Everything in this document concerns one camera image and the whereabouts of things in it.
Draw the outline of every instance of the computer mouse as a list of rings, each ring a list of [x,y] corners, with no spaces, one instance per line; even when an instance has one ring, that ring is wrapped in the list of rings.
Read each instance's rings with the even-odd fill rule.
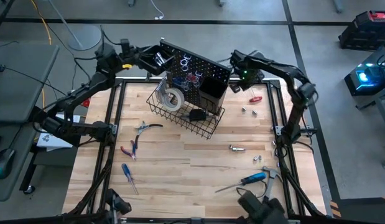
[[[0,179],[6,178],[11,173],[15,154],[15,150],[11,148],[0,151]]]

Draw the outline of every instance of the wooden tabletop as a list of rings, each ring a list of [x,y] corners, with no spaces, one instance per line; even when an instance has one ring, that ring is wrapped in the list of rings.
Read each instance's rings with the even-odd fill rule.
[[[155,86],[142,83],[126,86],[109,184],[110,188],[132,206],[132,212],[125,217],[237,218],[245,215],[246,212],[237,203],[239,195],[235,188],[216,194],[215,191],[260,172],[262,166],[278,169],[271,143],[274,134],[271,131],[271,114],[265,85],[252,88],[255,96],[263,97],[255,105],[248,103],[253,97],[251,90],[234,94],[228,89],[223,103],[225,113],[209,140],[152,113],[146,100]],[[109,93],[110,90],[102,91],[92,97],[86,123],[104,120]],[[292,103],[284,83],[282,94],[286,112],[289,114]],[[118,95],[119,88],[115,102],[118,102]],[[242,106],[246,108],[245,113],[241,111]],[[256,117],[252,115],[252,110],[258,112]],[[277,114],[281,123],[279,110]],[[137,134],[134,127],[141,125],[142,121],[147,124],[163,124],[164,127],[150,128],[140,135],[138,159],[133,161],[121,152],[120,147],[131,148],[130,140]],[[230,151],[230,144],[243,147],[246,151]],[[295,144],[294,152],[301,187],[317,208],[326,213],[311,151],[305,146]],[[97,153],[98,143],[79,148],[63,212],[73,209],[90,187]],[[258,155],[262,156],[262,161],[254,163],[253,158]],[[139,195],[134,194],[124,176],[122,163],[129,166]],[[246,185],[245,188],[256,195],[262,195],[265,191],[261,182]],[[297,212],[295,194],[292,187],[290,189],[294,210]],[[101,192],[98,191],[95,208],[98,208],[100,195]],[[282,184],[278,179],[272,188],[272,196],[278,198],[285,208]]]

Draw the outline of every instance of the blue-handled screwdriver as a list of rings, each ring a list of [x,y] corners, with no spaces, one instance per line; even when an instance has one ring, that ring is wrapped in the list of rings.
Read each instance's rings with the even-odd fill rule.
[[[215,193],[221,192],[221,191],[226,190],[226,189],[230,189],[232,187],[236,187],[238,185],[245,186],[246,184],[256,183],[257,181],[264,180],[265,178],[266,178],[266,173],[264,173],[264,172],[253,174],[249,177],[245,177],[245,178],[241,179],[241,182],[234,184],[234,185],[231,185],[231,186],[228,186],[228,187],[225,187],[223,189],[217,190]]]
[[[132,181],[131,173],[130,173],[128,166],[126,164],[122,164],[122,169],[123,169],[124,175],[126,175],[126,177],[128,178],[128,180],[131,184],[131,187],[134,190],[134,193],[136,193],[136,195],[138,195],[136,186],[134,186],[134,182]]]

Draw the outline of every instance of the hammer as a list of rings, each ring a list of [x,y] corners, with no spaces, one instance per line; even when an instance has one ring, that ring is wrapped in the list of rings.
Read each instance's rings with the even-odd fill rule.
[[[263,199],[263,201],[268,201],[269,197],[271,196],[271,189],[272,189],[272,185],[274,184],[275,178],[278,176],[279,180],[282,182],[282,177],[278,173],[278,171],[276,171],[274,169],[270,169],[270,168],[268,168],[266,166],[263,166],[262,170],[269,172],[269,178],[268,178],[268,183],[267,183],[267,190],[266,190],[266,193],[264,194],[264,199]]]

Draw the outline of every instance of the gray floor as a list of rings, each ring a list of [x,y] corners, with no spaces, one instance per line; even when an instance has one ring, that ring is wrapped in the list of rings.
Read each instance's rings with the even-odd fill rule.
[[[223,8],[217,7],[215,1],[207,0],[155,1],[165,13],[165,19],[285,21],[281,0],[228,0]],[[148,0],[137,0],[134,8],[129,8],[126,0],[112,0],[110,3],[105,0],[53,2],[69,19],[153,19],[158,16]],[[45,17],[57,18],[47,1],[37,3]],[[344,0],[342,3],[346,7],[343,14],[335,13],[331,0],[289,0],[289,7],[295,21],[352,21],[355,15],[366,10],[385,10],[385,0]],[[15,1],[8,17],[36,18],[37,14],[29,1]],[[50,26],[65,42],[70,37],[63,25]],[[72,29],[80,26],[71,25]],[[242,52],[257,49],[268,58],[297,65],[287,26],[105,24],[103,27],[112,40],[129,38],[132,44],[138,46],[156,44],[161,37],[165,37],[173,44],[213,60],[229,57],[234,49]],[[337,36],[343,29],[295,27],[308,76],[317,84],[320,94],[318,115],[341,197],[385,197],[385,170],[380,165],[380,161],[385,159],[385,126],[375,108],[362,112],[355,109],[354,101],[343,83],[343,77],[370,53],[341,50]],[[68,91],[72,85],[74,63],[55,36],[52,38],[61,51],[50,81],[57,88]],[[0,27],[0,41],[11,40],[46,44],[47,34],[42,24],[6,22]],[[74,53],[80,57],[91,57],[95,49]],[[83,62],[82,65],[90,73],[95,70],[94,62]],[[144,74],[132,69],[119,75]],[[86,77],[78,69],[75,84],[85,81]],[[53,101],[52,91],[47,88],[45,92],[46,101]],[[318,176],[325,203],[328,204],[327,180],[316,143],[314,146]],[[0,220],[60,213],[71,172],[71,167],[39,167],[33,179],[36,192],[26,196],[15,189],[10,200],[0,202]]]

